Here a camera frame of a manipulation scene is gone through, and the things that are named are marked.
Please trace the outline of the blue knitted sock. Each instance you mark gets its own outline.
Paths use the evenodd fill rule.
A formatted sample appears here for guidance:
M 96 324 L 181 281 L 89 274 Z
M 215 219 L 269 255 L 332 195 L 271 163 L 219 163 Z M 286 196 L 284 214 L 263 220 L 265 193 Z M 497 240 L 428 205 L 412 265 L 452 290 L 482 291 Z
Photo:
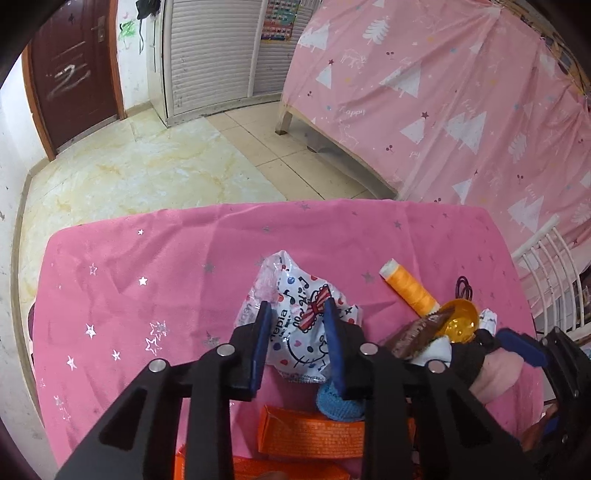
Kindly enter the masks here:
M 342 399 L 332 382 L 322 384 L 318 388 L 315 404 L 318 411 L 334 421 L 351 423 L 365 419 L 365 403 Z

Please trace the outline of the white Hello Kitty wrapper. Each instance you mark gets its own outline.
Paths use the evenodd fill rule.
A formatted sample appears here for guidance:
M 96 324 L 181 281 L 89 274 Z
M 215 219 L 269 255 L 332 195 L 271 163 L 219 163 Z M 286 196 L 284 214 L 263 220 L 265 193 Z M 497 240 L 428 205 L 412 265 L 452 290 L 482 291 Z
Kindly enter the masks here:
M 339 319 L 360 325 L 363 310 L 329 281 L 301 269 L 287 251 L 260 263 L 259 274 L 235 320 L 237 327 L 256 321 L 263 302 L 270 304 L 270 346 L 266 364 L 291 382 L 324 384 L 331 375 L 324 303 L 334 299 Z

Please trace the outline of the black and pink cloth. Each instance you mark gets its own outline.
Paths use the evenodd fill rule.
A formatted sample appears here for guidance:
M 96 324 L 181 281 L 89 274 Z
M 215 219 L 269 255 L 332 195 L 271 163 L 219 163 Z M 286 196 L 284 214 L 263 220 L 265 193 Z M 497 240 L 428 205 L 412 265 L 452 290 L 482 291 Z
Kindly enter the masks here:
M 499 398 L 519 380 L 524 359 L 505 350 L 488 330 L 471 341 L 452 345 L 451 370 L 484 405 Z

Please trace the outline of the orange box near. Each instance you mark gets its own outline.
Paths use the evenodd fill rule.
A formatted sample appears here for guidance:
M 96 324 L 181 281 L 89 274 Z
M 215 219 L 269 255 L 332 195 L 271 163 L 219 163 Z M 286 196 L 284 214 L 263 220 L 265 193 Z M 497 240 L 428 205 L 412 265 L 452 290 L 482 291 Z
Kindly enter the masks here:
M 235 479 L 352 479 L 352 474 L 338 461 L 318 456 L 248 458 L 235 455 L 232 461 Z

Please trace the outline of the orange box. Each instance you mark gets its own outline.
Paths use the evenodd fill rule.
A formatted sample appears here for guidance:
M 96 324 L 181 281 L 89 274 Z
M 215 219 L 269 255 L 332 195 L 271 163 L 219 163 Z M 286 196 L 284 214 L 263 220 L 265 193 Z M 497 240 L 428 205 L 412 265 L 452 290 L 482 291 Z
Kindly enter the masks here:
M 318 456 L 248 458 L 235 455 L 232 461 L 235 479 L 352 479 L 352 474 L 338 461 Z
M 331 420 L 318 412 L 265 406 L 257 428 L 260 454 L 283 459 L 348 460 L 363 457 L 365 422 Z

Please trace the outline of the brown snack wrapper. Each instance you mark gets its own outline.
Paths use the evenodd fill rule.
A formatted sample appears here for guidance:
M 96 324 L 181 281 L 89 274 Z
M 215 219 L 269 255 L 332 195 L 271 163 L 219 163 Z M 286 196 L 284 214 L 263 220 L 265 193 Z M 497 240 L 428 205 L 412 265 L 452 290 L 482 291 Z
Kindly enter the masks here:
M 451 319 L 453 313 L 454 309 L 449 307 L 418 318 L 387 337 L 381 345 L 394 357 L 411 360 L 435 339 L 436 334 Z

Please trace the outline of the orange plastic half capsule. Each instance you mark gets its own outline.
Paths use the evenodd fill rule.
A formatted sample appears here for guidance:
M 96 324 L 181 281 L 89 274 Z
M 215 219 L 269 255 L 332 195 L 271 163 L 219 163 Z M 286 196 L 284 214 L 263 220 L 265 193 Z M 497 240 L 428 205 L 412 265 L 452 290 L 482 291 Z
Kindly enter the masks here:
M 448 321 L 437 332 L 437 337 L 447 336 L 452 343 L 468 343 L 479 327 L 480 317 L 476 305 L 467 299 L 455 299 L 440 309 L 452 312 Z

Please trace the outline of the orange box far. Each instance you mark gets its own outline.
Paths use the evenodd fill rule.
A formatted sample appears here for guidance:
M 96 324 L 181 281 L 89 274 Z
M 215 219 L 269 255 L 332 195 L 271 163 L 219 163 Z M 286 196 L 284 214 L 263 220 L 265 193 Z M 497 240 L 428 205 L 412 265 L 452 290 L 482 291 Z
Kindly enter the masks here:
M 365 422 L 331 420 L 318 412 L 265 406 L 257 428 L 260 454 L 283 459 L 348 460 L 363 457 Z

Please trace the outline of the white metal chair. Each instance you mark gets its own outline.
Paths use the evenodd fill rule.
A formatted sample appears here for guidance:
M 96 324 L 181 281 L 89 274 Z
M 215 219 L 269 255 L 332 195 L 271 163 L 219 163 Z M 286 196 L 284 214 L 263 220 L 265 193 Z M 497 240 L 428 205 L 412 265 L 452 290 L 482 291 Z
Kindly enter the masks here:
M 563 330 L 575 343 L 590 340 L 590 298 L 583 290 L 573 248 L 558 230 L 554 215 L 511 258 L 523 273 L 523 287 L 534 332 L 539 338 L 554 328 Z

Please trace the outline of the pink star tablecloth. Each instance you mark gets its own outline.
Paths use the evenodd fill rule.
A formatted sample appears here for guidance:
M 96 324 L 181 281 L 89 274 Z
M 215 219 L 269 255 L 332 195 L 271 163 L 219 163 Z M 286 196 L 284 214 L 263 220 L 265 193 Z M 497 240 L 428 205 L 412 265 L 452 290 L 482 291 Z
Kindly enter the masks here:
M 228 341 L 263 260 L 278 251 L 359 306 L 373 342 L 415 318 L 380 277 L 392 259 L 441 302 L 466 277 L 500 327 L 534 331 L 509 249 L 477 207 L 215 205 L 67 228 L 47 244 L 33 325 L 37 393 L 57 462 L 151 360 L 182 364 Z

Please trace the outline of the pink tree-print bed curtain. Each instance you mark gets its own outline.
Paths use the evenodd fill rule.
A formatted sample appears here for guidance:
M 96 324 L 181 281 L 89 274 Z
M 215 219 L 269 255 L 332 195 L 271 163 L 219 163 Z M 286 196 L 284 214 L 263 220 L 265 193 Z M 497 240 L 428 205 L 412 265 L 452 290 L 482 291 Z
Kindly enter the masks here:
M 482 207 L 510 249 L 556 219 L 589 265 L 587 101 L 501 5 L 326 1 L 281 100 L 401 199 Z

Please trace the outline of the white louvered wardrobe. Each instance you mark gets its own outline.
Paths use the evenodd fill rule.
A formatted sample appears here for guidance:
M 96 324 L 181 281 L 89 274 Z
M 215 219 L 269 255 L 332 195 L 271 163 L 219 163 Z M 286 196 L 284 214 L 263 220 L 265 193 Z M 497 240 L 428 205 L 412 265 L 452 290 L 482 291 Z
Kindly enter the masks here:
M 320 5 L 301 1 L 287 42 L 260 39 L 267 1 L 161 1 L 143 21 L 152 107 L 168 126 L 280 99 Z

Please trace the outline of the dark red door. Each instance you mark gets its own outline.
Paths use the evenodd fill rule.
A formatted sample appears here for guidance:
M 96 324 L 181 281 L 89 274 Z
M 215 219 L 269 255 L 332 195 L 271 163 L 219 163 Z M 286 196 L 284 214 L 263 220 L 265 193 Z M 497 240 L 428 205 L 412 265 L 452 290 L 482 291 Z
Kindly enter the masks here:
M 65 1 L 22 53 L 33 122 L 47 158 L 126 117 L 116 53 L 117 3 Z

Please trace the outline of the black bags hanging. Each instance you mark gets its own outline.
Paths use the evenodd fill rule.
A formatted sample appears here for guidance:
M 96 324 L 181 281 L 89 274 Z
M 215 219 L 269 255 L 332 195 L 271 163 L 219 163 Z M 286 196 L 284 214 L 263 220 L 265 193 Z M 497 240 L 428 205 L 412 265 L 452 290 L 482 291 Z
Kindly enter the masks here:
M 136 0 L 135 6 L 138 20 L 143 20 L 159 12 L 161 0 Z

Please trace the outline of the colourful wall poster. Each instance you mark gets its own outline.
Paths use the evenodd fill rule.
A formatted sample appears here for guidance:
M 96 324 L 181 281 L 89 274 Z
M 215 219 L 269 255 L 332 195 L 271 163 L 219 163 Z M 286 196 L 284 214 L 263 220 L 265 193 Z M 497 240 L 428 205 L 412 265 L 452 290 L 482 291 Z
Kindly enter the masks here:
M 300 0 L 267 1 L 260 39 L 280 42 L 290 40 L 300 4 Z

